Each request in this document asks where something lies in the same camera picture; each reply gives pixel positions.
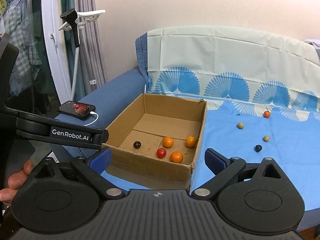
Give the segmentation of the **person's left hand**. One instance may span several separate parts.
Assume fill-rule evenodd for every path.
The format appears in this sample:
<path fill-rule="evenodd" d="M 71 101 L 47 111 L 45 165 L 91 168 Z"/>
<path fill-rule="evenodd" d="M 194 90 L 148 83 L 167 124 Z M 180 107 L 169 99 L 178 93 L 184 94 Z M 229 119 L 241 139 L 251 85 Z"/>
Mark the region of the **person's left hand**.
<path fill-rule="evenodd" d="M 20 189 L 20 187 L 24 184 L 27 180 L 29 174 L 32 170 L 32 163 L 31 160 L 27 160 L 24 165 L 23 169 L 20 172 L 12 174 L 8 179 L 8 187 L 2 189 L 0 191 L 0 199 L 3 204 L 6 206 L 10 206 L 16 193 Z"/>

